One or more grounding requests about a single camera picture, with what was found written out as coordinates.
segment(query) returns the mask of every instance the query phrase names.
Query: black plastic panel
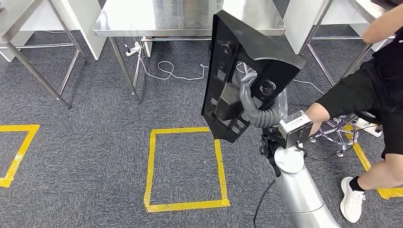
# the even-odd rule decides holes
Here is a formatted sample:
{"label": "black plastic panel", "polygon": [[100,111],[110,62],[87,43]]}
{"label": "black plastic panel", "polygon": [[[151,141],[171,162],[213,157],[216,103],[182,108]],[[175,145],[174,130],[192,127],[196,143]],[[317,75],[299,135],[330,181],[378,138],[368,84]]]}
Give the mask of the black plastic panel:
{"label": "black plastic panel", "polygon": [[[298,74],[305,60],[223,10],[214,15],[212,27],[210,68],[201,114],[215,139],[233,143],[249,126],[241,117],[238,88],[228,85],[238,61],[258,73],[251,92],[262,101],[260,109],[264,110]],[[264,89],[272,84],[274,91]]]}

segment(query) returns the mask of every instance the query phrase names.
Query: shoe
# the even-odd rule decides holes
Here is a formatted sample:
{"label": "shoe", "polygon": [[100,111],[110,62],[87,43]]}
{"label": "shoe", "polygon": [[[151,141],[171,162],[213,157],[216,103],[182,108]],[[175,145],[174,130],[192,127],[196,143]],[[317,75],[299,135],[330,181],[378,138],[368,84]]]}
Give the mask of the shoe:
{"label": "shoe", "polygon": [[361,210],[365,195],[363,191],[353,191],[350,187],[352,177],[345,177],[341,181],[341,189],[344,198],[340,203],[340,210],[344,218],[349,222],[356,223],[361,217]]}

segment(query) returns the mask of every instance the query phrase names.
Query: knee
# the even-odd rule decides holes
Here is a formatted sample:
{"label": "knee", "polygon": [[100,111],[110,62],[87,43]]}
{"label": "knee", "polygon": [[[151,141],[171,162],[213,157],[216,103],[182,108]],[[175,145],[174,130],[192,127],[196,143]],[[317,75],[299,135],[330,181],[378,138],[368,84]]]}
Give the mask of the knee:
{"label": "knee", "polygon": [[403,155],[389,153],[385,159],[393,178],[403,184]]}
{"label": "knee", "polygon": [[311,105],[305,114],[315,123],[330,119],[329,112],[319,103]]}

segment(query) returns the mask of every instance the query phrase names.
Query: yellow tape square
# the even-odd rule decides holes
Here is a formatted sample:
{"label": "yellow tape square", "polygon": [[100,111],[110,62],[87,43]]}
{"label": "yellow tape square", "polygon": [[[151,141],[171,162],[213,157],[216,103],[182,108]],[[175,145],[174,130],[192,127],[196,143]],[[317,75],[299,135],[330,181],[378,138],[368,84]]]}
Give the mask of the yellow tape square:
{"label": "yellow tape square", "polygon": [[28,132],[22,145],[19,147],[17,154],[15,155],[11,165],[6,173],[6,176],[0,178],[0,187],[8,188],[11,182],[14,180],[14,175],[17,172],[19,163],[25,155],[35,133],[39,129],[40,125],[0,125],[0,132]]}
{"label": "yellow tape square", "polygon": [[[353,128],[348,124],[344,127],[345,130],[347,131],[352,131]],[[353,135],[352,134],[347,134],[347,138],[351,138]],[[361,164],[363,165],[365,171],[368,171],[371,168],[371,164],[366,157],[363,149],[361,149],[361,146],[356,142],[353,145],[353,149],[355,153],[357,154],[358,159],[360,160]],[[403,188],[390,188],[390,189],[377,189],[379,195],[381,198],[384,199],[390,199],[391,197],[403,197]]]}
{"label": "yellow tape square", "polygon": [[151,187],[153,184],[153,175],[154,175],[154,154],[155,154],[155,138],[156,138],[155,136],[157,134],[195,133],[195,132],[210,132],[210,130],[208,127],[170,128],[170,129],[151,130],[150,150],[148,155],[147,185],[145,187],[145,193],[144,193],[144,205],[148,212],[219,208],[219,207],[228,207],[230,205],[230,201],[228,200],[227,195],[227,184],[225,182],[224,164],[222,162],[220,141],[218,139],[214,140],[214,149],[217,159],[218,176],[221,190],[220,200],[150,205]]}

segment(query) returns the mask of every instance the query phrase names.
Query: white power strip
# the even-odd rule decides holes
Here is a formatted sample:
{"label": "white power strip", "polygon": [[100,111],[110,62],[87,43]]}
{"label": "white power strip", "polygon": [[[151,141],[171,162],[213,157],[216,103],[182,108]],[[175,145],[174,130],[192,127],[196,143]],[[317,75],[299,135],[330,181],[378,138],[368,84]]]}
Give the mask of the white power strip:
{"label": "white power strip", "polygon": [[141,49],[140,44],[136,41],[136,43],[134,44],[134,47],[132,47],[132,48],[130,49],[130,52],[129,52],[129,51],[126,51],[126,56],[131,56],[131,55],[133,55],[134,53],[139,52],[140,49]]}
{"label": "white power strip", "polygon": [[380,137],[382,134],[382,131],[378,130],[378,127],[377,127],[378,125],[376,125],[374,123],[370,123],[364,119],[358,118],[355,125],[360,129],[364,128],[364,131],[370,133],[371,135],[373,135],[375,137]]}

